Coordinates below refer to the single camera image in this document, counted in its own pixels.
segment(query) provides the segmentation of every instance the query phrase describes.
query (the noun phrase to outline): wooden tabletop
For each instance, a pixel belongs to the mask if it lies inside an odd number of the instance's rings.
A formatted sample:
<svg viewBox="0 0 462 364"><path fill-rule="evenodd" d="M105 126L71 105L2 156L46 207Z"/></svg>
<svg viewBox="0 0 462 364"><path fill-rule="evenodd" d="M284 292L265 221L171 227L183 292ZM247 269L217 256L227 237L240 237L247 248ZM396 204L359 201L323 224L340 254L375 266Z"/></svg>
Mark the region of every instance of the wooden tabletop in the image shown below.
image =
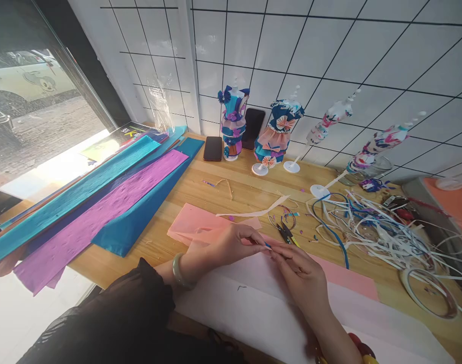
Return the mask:
<svg viewBox="0 0 462 364"><path fill-rule="evenodd" d="M205 139L201 135L188 133L187 136ZM91 245L71 262L70 267L100 287L106 288L115 279L136 267L140 257L144 257L149 264L156 266L171 260L179 252L186 252L186 245L167 236L167 230L186 202L213 213L231 211L245 213L268 208L278 199L279 192L284 195L291 195L291 198L299 203L297 211L300 216L297 217L297 226L292 232L300 246L311 254L335 264L344 265L342 251L338 247L323 241L320 237L319 242L309 242L314 235L317 235L315 227L318 223L313 217L305 216L307 211L304 202L311 198L309 187L313 184L327 184L337 175L334 170L300 162L301 169L297 174L286 172L283 166L279 164L271 169L266 176L258 177L251 172L251 166L256 163L251 151L243 150L238 160L234 162L225 160L204 162L203 152L204 147L125 258L112 254L99 246ZM226 184L220 184L213 188L202 182L202 180L206 180L216 183L222 178L226 178L231 185L234 197L232 201L229 198ZM341 183L337 183L330 190L331 192L344 193L347 188ZM353 187L352 190L377 202L381 202L383 198L382 193L366 193L358 186ZM293 206L290 201L285 204ZM263 225L261 230L263 233L281 240L278 231L271 226L266 215L259 219ZM349 250L349 262L351 270L375 281L382 303L423 322L450 355L455 358L455 361L462 363L462 314L455 320L446 321L423 311L408 296L400 282L397 270L377 258L367 256L356 247L351 247ZM437 310L437 312L445 309L443 299L439 295L425 291L420 282L413 281L413 286L418 286L415 292L419 292L422 302L426 302L428 307ZM445 284L454 294L459 305L462 306L460 288L453 281L448 281ZM189 319L183 317L175 317L173 321L191 324ZM192 332L193 330L183 329L181 331ZM245 352L251 357L260 356L259 352L253 352L249 348L245 349ZM249 360L252 362L256 360L260 362L273 361L266 355L262 355L260 359L252 359L251 357Z"/></svg>

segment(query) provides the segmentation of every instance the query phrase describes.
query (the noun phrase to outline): cartoon mouse decal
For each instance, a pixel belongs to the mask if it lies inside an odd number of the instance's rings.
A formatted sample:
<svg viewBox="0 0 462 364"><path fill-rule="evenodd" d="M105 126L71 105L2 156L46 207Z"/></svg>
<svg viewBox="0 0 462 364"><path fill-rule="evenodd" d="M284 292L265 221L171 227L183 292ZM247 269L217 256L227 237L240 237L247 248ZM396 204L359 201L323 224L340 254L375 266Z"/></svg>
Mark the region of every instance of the cartoon mouse decal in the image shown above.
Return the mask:
<svg viewBox="0 0 462 364"><path fill-rule="evenodd" d="M39 77L29 72L24 72L23 76L27 81L39 86L44 91L53 92L56 89L56 81L49 76Z"/></svg>

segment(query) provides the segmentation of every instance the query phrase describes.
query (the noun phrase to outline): orange surface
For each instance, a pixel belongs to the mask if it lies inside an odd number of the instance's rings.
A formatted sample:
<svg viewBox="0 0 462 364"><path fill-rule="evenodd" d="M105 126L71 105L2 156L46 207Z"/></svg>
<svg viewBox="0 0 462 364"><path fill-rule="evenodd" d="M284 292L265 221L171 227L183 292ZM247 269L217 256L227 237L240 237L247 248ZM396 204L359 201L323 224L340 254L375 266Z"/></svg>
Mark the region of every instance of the orange surface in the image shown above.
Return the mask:
<svg viewBox="0 0 462 364"><path fill-rule="evenodd" d="M462 188L456 191L444 191L435 186L434 178L425 178L425 185L440 204L440 207L455 219L462 229Z"/></svg>

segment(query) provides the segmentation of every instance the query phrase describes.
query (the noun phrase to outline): black smartphone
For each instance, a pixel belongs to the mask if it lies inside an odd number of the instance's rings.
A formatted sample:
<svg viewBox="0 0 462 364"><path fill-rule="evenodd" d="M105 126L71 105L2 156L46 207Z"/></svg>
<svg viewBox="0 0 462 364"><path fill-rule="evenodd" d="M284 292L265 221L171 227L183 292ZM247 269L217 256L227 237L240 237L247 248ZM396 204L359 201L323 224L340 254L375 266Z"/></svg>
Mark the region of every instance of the black smartphone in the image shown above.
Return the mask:
<svg viewBox="0 0 462 364"><path fill-rule="evenodd" d="M204 146L204 160L206 162L219 162L222 158L222 138L220 136L208 136Z"/></svg>
<svg viewBox="0 0 462 364"><path fill-rule="evenodd" d="M255 140L260 134L264 118L265 112L263 110L253 108L246 109L246 130L241 137L241 143L244 149L255 149Z"/></svg>

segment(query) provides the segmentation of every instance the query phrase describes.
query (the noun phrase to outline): glass jar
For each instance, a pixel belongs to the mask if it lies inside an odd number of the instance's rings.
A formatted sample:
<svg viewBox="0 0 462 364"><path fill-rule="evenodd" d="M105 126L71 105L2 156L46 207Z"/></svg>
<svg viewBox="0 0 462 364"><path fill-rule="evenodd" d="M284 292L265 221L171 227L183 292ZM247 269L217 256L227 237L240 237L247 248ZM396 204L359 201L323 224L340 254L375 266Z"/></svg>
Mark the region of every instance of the glass jar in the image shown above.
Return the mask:
<svg viewBox="0 0 462 364"><path fill-rule="evenodd" d="M393 163L388 158L378 155L369 168L356 173L348 173L339 182L346 186L355 186L365 179L381 178L392 169Z"/></svg>

